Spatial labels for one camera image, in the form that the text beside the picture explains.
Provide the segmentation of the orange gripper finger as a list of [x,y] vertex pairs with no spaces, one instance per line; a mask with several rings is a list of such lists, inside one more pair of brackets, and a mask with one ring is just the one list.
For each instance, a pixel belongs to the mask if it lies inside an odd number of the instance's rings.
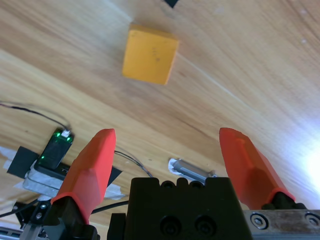
[[305,210],[246,135],[232,128],[219,130],[226,172],[241,203],[251,210]]
[[98,240],[89,223],[93,210],[103,201],[116,148],[113,128],[100,130],[79,153],[44,219],[51,240]]

